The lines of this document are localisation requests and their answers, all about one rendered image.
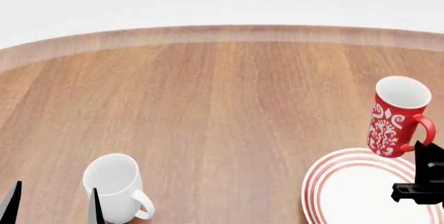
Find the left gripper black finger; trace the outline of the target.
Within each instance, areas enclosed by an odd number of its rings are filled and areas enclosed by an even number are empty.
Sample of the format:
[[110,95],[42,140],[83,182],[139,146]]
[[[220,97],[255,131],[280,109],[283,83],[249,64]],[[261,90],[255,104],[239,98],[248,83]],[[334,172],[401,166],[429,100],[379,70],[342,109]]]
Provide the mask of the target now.
[[0,224],[15,224],[22,195],[22,182],[16,181],[0,204]]
[[101,204],[96,188],[92,189],[89,197],[88,224],[104,224]]

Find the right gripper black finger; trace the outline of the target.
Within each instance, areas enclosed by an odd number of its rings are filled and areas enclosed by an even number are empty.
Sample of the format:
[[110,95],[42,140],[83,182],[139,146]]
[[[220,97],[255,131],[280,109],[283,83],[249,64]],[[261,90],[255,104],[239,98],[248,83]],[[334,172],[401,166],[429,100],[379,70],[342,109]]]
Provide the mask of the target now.
[[415,148],[415,183],[444,183],[444,148],[434,143],[425,146],[417,141]]

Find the red mug white pattern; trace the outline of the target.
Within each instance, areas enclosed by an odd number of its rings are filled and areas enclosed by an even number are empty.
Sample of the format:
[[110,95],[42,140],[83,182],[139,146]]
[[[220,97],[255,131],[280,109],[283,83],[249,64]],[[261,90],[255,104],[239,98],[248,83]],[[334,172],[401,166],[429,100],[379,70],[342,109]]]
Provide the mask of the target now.
[[423,115],[431,99],[429,88],[413,78],[387,76],[379,80],[367,135],[369,149],[382,157],[401,157],[415,149],[410,141],[418,125],[425,128],[421,144],[431,144],[436,126]]

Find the plain white mug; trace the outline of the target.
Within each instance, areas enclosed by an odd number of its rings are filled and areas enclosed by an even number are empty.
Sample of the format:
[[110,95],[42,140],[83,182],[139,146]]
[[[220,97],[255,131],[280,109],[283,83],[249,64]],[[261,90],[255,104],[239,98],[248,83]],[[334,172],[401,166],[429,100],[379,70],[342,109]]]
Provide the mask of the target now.
[[151,219],[155,207],[143,192],[136,161],[121,153],[95,159],[85,169],[83,186],[88,196],[97,191],[105,221],[124,224],[134,218]]

